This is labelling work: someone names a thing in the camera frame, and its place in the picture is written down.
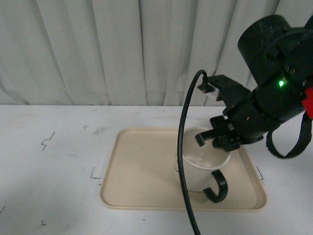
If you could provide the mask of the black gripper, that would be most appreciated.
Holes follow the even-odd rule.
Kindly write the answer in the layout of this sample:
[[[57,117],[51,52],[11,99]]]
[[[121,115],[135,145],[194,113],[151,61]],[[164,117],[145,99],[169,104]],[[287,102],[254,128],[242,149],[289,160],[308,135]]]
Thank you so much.
[[[215,148],[231,152],[240,148],[243,140],[254,141],[264,133],[277,129],[286,120],[286,105],[276,100],[247,97],[242,100],[225,98],[223,101],[226,105],[223,114],[230,122],[223,116],[212,117],[212,129],[195,135],[199,147],[214,138],[212,144]],[[230,123],[238,135],[228,134]]]

